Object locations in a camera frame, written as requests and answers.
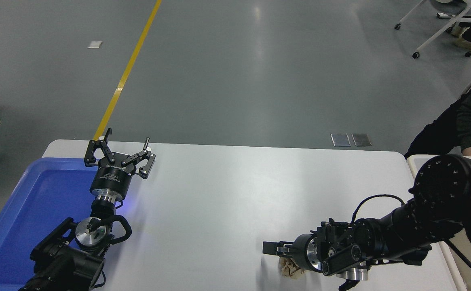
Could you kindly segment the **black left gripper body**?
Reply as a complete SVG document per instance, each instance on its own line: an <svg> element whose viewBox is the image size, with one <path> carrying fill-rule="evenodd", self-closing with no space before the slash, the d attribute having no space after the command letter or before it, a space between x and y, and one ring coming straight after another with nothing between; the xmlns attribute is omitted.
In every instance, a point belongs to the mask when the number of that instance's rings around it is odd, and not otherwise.
<svg viewBox="0 0 471 291"><path fill-rule="evenodd" d="M89 191L94 196L108 194L113 195L115 199L125 199L135 172L135 166L134 164L121 164L129 157L127 154L114 153L113 156L114 164L110 164L107 157L99 160L98 170Z"/></svg>

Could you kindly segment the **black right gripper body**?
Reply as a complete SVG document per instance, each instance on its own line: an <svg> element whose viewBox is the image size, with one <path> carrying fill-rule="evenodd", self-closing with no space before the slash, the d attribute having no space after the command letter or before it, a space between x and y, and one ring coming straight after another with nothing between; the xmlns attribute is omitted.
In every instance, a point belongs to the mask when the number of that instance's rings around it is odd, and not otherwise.
<svg viewBox="0 0 471 291"><path fill-rule="evenodd" d="M302 234L292 244L292 257L299 267L309 271L315 271L315 236Z"/></svg>

